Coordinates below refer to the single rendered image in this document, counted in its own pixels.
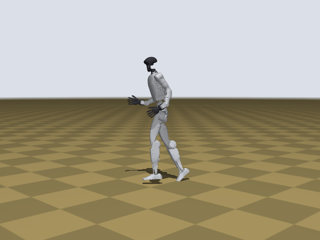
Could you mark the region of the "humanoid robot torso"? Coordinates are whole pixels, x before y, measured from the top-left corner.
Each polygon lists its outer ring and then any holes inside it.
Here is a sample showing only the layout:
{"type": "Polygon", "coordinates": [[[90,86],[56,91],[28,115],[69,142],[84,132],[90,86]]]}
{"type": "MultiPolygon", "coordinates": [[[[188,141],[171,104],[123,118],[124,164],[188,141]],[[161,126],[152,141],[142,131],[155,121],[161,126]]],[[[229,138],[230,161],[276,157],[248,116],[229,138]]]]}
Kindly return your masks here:
{"type": "MultiPolygon", "coordinates": [[[[154,102],[158,101],[156,103],[156,105],[158,107],[160,104],[163,104],[162,100],[165,99],[165,94],[164,94],[165,89],[160,85],[160,83],[158,81],[155,80],[154,75],[159,73],[159,72],[156,72],[156,73],[155,72],[152,72],[152,74],[148,77],[147,82],[148,82],[148,87],[149,87],[153,101],[154,102]]],[[[160,111],[162,111],[162,110],[160,110],[160,111]]],[[[166,116],[166,118],[167,118],[169,115],[167,107],[165,107],[165,109],[163,109],[163,111],[165,111],[167,113],[167,116],[166,116]]]]}

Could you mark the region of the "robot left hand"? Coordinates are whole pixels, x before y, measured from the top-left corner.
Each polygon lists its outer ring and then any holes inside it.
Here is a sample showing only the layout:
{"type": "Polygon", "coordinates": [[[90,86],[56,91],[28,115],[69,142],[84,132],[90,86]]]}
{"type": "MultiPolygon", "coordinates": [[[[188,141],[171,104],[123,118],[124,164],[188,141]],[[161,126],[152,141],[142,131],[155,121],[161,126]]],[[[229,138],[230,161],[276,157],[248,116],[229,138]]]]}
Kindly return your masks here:
{"type": "MultiPolygon", "coordinates": [[[[162,103],[162,104],[163,104],[163,103],[162,103]]],[[[160,104],[160,105],[162,105],[162,104],[160,104]]],[[[154,107],[154,106],[149,107],[149,109],[150,109],[150,108],[153,108],[153,109],[147,111],[147,113],[151,111],[151,112],[148,113],[147,115],[150,114],[150,115],[149,115],[149,117],[150,117],[151,115],[154,114],[154,115],[152,116],[152,117],[154,117],[156,114],[159,113],[159,111],[162,111],[163,109],[165,109],[165,108],[162,109],[162,108],[160,107],[160,105],[158,105],[158,107],[157,107],[157,106],[156,106],[156,107],[154,107]],[[153,113],[152,113],[152,112],[153,112],[153,113]],[[151,114],[151,113],[152,113],[152,114],[151,114]]],[[[152,118],[152,117],[150,117],[150,118],[152,118]]]]}

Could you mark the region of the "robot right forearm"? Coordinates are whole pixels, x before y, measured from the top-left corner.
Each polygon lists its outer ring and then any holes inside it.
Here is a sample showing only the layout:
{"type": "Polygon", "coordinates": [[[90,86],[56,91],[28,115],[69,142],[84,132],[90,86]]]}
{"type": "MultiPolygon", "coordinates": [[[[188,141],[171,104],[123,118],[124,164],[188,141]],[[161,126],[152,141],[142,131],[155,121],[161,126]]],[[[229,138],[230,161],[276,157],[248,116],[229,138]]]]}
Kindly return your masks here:
{"type": "Polygon", "coordinates": [[[155,101],[153,101],[152,97],[146,101],[143,101],[143,100],[140,101],[141,105],[146,105],[146,106],[148,106],[149,104],[152,104],[152,103],[155,103],[155,101]]]}

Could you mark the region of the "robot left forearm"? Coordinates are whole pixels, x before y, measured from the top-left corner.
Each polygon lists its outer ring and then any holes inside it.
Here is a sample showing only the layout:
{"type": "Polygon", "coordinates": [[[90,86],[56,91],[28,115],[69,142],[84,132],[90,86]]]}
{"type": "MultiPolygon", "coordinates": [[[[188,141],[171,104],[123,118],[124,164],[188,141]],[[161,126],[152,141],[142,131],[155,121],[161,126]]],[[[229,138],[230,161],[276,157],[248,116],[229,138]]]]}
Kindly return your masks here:
{"type": "Polygon", "coordinates": [[[163,104],[160,105],[161,109],[164,109],[169,106],[171,98],[172,98],[172,91],[170,89],[168,89],[167,95],[164,96],[163,104]]]}

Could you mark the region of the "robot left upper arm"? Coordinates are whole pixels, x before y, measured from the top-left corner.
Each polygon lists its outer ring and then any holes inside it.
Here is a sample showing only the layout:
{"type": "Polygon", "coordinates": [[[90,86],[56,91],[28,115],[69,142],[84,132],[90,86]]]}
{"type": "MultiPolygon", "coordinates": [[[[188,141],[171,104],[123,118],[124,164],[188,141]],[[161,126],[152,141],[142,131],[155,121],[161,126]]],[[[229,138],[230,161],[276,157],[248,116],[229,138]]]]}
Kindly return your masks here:
{"type": "MultiPolygon", "coordinates": [[[[160,85],[165,89],[164,91],[164,95],[166,96],[167,95],[167,90],[170,89],[168,83],[166,82],[166,80],[164,79],[164,76],[162,73],[157,73],[153,76],[155,78],[155,80],[157,82],[160,83],[160,85]]],[[[170,89],[171,90],[171,89],[170,89]]]]}

